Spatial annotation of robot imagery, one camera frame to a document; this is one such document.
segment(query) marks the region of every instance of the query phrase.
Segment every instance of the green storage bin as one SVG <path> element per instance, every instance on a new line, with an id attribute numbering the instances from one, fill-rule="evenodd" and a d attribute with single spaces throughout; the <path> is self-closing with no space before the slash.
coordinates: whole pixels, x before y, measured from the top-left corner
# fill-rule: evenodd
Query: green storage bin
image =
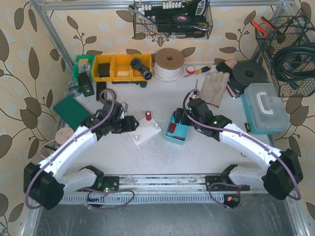
<path id="1" fill-rule="evenodd" d="M 93 68 L 93 64 L 94 64 L 94 59 L 95 59 L 95 55 L 78 55 L 75 59 L 75 63 L 73 66 L 73 70 L 72 70 L 72 77 L 74 81 L 78 81 L 78 76 L 79 76 L 79 68 L 78 68 L 78 62 L 79 59 L 89 59 L 89 62 L 91 63 L 91 68 L 90 68 L 90 80 L 91 82 L 93 82 L 93 77 L 92 77 L 92 68 Z"/>

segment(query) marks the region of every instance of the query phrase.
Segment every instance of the wire basket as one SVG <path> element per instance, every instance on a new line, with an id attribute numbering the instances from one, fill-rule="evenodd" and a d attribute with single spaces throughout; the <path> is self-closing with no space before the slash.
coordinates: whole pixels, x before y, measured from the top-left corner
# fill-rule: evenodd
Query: wire basket
<path id="1" fill-rule="evenodd" d="M 150 5 L 153 9 L 156 7 L 165 11 L 163 14 L 153 15 L 153 11 L 145 11 L 145 16 L 149 17 L 155 24 L 152 24 L 137 14 L 133 15 L 133 32 L 134 39 L 152 38 L 156 40 L 159 46 L 164 41 L 170 38 L 176 39 L 209 39 L 212 31 L 213 22 L 210 10 L 210 3 L 203 15 L 200 16 L 187 16 L 191 18 L 190 24 L 174 24 L 172 17 L 175 15 L 183 15 L 185 18 L 184 8 L 163 9 L 164 1 L 142 1 L 142 3 L 135 1 L 134 6 L 139 9 L 141 5 Z"/>
<path id="2" fill-rule="evenodd" d="M 301 11 L 296 16 L 304 15 Z M 280 50 L 291 45 L 304 45 L 310 43 L 310 34 L 304 34 L 303 27 L 305 22 L 301 22 L 300 19 L 296 19 L 296 16 L 279 16 L 270 22 L 276 27 L 275 30 L 271 30 L 265 24 L 260 26 L 268 32 L 268 36 L 264 36 L 263 33 L 255 29 L 256 40 L 260 51 L 266 61 L 271 78 L 275 85 L 278 97 L 307 97 L 311 96 L 315 92 L 315 77 L 310 77 L 300 81 L 287 83 L 281 80 L 281 78 L 275 73 L 273 65 L 273 56 Z M 310 21 L 307 21 L 307 27 L 314 28 Z M 312 71 L 315 70 L 314 60 L 309 60 L 307 56 L 302 55 L 300 57 L 301 62 L 298 66 L 292 66 L 296 61 L 296 56 L 289 57 L 283 64 L 287 70 L 292 73 Z M 294 89 L 293 83 L 297 85 L 298 89 Z"/>

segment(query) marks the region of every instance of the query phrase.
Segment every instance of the red cylinder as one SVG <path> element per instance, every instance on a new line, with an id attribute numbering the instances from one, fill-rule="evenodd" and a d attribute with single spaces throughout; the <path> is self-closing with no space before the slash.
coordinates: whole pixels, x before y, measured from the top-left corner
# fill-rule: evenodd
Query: red cylinder
<path id="1" fill-rule="evenodd" d="M 151 112 L 146 112 L 146 119 L 147 120 L 151 120 L 152 119 Z"/>

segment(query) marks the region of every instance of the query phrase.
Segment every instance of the gray floor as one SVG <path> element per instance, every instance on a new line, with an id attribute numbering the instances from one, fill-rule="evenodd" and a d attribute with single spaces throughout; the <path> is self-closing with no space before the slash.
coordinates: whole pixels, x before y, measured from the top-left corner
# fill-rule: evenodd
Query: gray floor
<path id="1" fill-rule="evenodd" d="M 43 210 L 35 236 L 294 236 L 286 201 L 245 196 L 237 209 L 216 204 L 143 204 L 117 210 L 58 205 Z"/>

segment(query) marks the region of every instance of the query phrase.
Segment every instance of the white cable spool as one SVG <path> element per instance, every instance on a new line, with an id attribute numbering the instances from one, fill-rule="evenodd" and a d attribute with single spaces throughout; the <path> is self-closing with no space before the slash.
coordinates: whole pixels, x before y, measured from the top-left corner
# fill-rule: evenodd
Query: white cable spool
<path id="1" fill-rule="evenodd" d="M 172 48 L 164 48 L 157 52 L 154 75 L 157 79 L 172 83 L 180 79 L 184 73 L 184 55 Z"/>

